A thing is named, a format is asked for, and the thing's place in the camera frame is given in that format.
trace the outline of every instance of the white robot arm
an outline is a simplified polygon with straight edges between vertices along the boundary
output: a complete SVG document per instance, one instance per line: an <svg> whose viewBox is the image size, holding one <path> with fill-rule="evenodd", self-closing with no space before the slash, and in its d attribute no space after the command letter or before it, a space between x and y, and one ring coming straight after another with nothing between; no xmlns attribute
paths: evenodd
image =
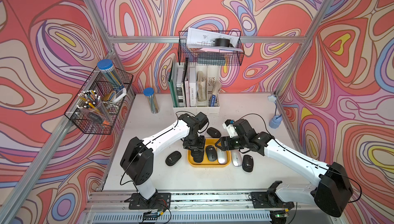
<svg viewBox="0 0 394 224"><path fill-rule="evenodd" d="M183 147L191 150L191 155L204 153L205 138L199 135L208 122L203 113L196 116L183 114L164 130L144 138L132 138L121 160L121 167L130 176L143 201L155 202L156 188L150 175L153 172L153 157L177 140L184 138ZM221 137L215 146L222 151L249 148L263 156L273 158L305 177L308 185L285 185L274 182L261 199L270 205L288 202L316 204L333 217L341 216L350 197L352 187L345 169L338 163L328 165L293 150L275 139L272 135L256 133L245 119L236 122L227 120L223 127L230 136Z"/></svg>
<svg viewBox="0 0 394 224"><path fill-rule="evenodd" d="M263 156L273 158L278 162L298 172L310 184L283 184L276 181L275 195L282 202L301 202L316 204L321 210L333 217L340 217L345 209L353 189L345 169L334 162L328 165L312 159L275 139L271 134L256 133L245 119L227 120L223 127L230 136L221 137L216 147L223 151L249 148Z"/></svg>

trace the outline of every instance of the black roll of tape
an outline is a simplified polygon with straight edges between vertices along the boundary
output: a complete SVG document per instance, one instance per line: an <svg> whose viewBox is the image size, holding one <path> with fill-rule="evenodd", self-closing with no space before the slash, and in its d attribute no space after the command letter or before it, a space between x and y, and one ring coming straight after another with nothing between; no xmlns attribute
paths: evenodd
<svg viewBox="0 0 394 224"><path fill-rule="evenodd" d="M215 39L215 46L220 46L220 47L228 47L230 44L229 39L225 38L217 38Z"/></svg>

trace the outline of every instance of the wall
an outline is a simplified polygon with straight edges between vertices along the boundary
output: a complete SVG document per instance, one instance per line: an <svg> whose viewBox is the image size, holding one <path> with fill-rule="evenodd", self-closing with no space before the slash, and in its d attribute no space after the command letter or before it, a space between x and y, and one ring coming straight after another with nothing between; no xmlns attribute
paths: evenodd
<svg viewBox="0 0 394 224"><path fill-rule="evenodd" d="M350 223L394 223L393 16L394 0L336 0L281 95L307 155L362 186Z"/></svg>
<svg viewBox="0 0 394 224"><path fill-rule="evenodd" d="M245 36L303 36L322 0L95 0L110 35L177 36L195 27L239 29ZM297 44L245 44L241 67L223 68L226 92L274 90ZM169 92L177 44L118 44L134 90Z"/></svg>
<svg viewBox="0 0 394 224"><path fill-rule="evenodd" d="M106 53L82 0L0 0L0 204ZM14 223L76 222L129 106L110 136L70 129Z"/></svg>

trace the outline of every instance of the wire basket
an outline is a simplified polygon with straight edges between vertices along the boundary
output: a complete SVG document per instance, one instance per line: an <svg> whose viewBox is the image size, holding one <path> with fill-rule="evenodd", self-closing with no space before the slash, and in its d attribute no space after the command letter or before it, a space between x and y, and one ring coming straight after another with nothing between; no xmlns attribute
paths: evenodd
<svg viewBox="0 0 394 224"><path fill-rule="evenodd" d="M186 45L187 39L181 38L187 36L187 31L179 32L179 47L178 47L178 62L179 64L184 64L185 59L188 58L189 65L241 65L244 59L244 46L241 43L241 31L231 30L231 31L212 31L223 34L234 33L239 36L237 45L235 48L242 49L240 51L227 52L226 50L219 52L201 52L198 48L189 49ZM203 44L205 46L214 46L213 44Z"/></svg>
<svg viewBox="0 0 394 224"><path fill-rule="evenodd" d="M133 81L133 75L127 73L126 71L123 71L121 69L116 69L121 80L123 81L125 88L127 90L127 93L129 92L129 89L131 87L131 83ZM81 87L81 89L79 90L78 93L80 93L82 91L82 88L84 88L85 84ZM111 91L113 91L113 87L111 85L111 83L106 79L106 77L104 77L104 75L100 72L96 79L93 81L92 85L89 88L85 88L85 90L96 90L98 93L98 95L104 97L106 94L110 93ZM74 103L74 100L77 98L77 96L75 96L72 100L72 102L70 103L69 107L67 108L67 110L69 110L70 106L72 103ZM98 123L95 121L92 121L90 119L87 119L82 112L78 111L78 108L75 108L74 112L72 113L72 115L69 117L67 116L67 112L64 113L64 115L72 121L72 123L74 123L74 125L76 127L78 127L82 133L85 134L105 134L105 135L110 135L112 132L112 128L116 122L116 119L119 115L119 112L121 110L121 106L123 104L125 100L125 97L122 98L119 102L115 103L115 104L111 104L109 102L104 102L105 107L107 108L110 116L111 116L111 121L110 124L106 125L103 123Z"/></svg>

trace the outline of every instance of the clear plastic jar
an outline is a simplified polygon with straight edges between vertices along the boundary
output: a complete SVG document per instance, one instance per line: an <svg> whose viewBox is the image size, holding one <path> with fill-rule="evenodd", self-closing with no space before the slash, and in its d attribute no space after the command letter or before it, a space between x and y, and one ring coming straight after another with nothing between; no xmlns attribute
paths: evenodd
<svg viewBox="0 0 394 224"><path fill-rule="evenodd" d="M159 105L157 105L155 90L151 87L148 87L144 90L144 95L148 99L150 111L152 114L159 113Z"/></svg>
<svg viewBox="0 0 394 224"><path fill-rule="evenodd" d="M111 83L113 89L118 92L125 87L118 72L110 59L103 59L97 63L97 67L106 79Z"/></svg>

